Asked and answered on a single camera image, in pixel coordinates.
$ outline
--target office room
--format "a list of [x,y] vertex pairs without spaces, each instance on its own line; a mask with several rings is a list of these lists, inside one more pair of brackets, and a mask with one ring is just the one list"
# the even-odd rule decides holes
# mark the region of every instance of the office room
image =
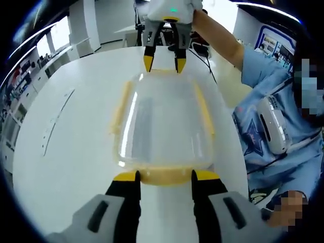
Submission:
[[19,227],[40,242],[302,234],[324,126],[308,4],[25,1],[0,67],[0,174]]

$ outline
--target black cable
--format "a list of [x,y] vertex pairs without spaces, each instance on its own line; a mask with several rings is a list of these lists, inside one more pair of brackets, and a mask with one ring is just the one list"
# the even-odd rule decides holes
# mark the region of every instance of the black cable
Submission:
[[277,162],[278,160],[284,159],[286,156],[287,156],[287,154],[284,153],[284,154],[282,154],[281,156],[279,156],[278,158],[276,158],[274,161],[272,161],[272,162],[266,164],[265,166],[261,166],[261,167],[255,169],[255,170],[252,170],[252,171],[248,172],[248,175],[249,175],[249,174],[252,174],[252,173],[254,173],[254,172],[257,172],[257,171],[262,171],[262,170],[264,170],[265,168],[267,168],[268,166],[270,166],[270,165],[272,165],[273,163]]
[[215,83],[217,84],[217,81],[216,81],[216,79],[215,79],[215,76],[214,76],[214,74],[213,74],[213,71],[212,71],[212,69],[211,69],[211,66],[210,66],[210,63],[209,63],[209,60],[208,60],[208,58],[207,58],[207,61],[208,61],[208,63],[209,63],[209,65],[200,57],[200,56],[198,56],[195,52],[193,52],[191,49],[189,49],[189,51],[192,53],[192,54],[194,54],[197,58],[199,58],[207,67],[208,67],[208,69],[209,69],[209,72],[211,73],[211,75],[213,76],[213,79],[214,79],[214,81],[215,81]]

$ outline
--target container lid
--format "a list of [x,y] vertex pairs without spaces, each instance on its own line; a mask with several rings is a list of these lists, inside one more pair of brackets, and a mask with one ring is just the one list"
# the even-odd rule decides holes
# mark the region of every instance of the container lid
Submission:
[[215,131],[193,76],[162,70],[135,76],[125,85],[112,131],[122,167],[188,172],[214,160]]

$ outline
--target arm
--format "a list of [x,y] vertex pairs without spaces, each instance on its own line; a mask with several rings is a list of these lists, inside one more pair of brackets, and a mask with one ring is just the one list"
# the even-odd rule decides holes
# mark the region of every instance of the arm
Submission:
[[268,221],[270,226],[294,226],[296,219],[302,218],[303,205],[307,204],[320,176],[321,156],[300,165],[285,178],[277,196],[267,205],[274,210]]
[[244,47],[227,29],[203,11],[194,12],[192,25],[216,52],[242,71]]

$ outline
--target light blue shirt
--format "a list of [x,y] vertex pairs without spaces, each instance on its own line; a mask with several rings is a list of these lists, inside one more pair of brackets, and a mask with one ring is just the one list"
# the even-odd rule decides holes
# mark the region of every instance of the light blue shirt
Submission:
[[[274,161],[279,156],[272,154],[267,145],[256,106],[268,92],[289,77],[287,70],[280,67],[276,61],[245,47],[241,78],[243,84],[253,89],[236,107],[233,118],[239,132],[248,172]],[[274,94],[274,97],[279,102],[286,119],[287,131],[292,137],[293,144],[319,131],[299,114],[291,84]],[[309,199],[320,177],[322,156],[320,135],[310,144],[292,151],[287,157],[263,171],[249,174],[249,189],[279,185],[277,195],[295,190],[304,193]]]

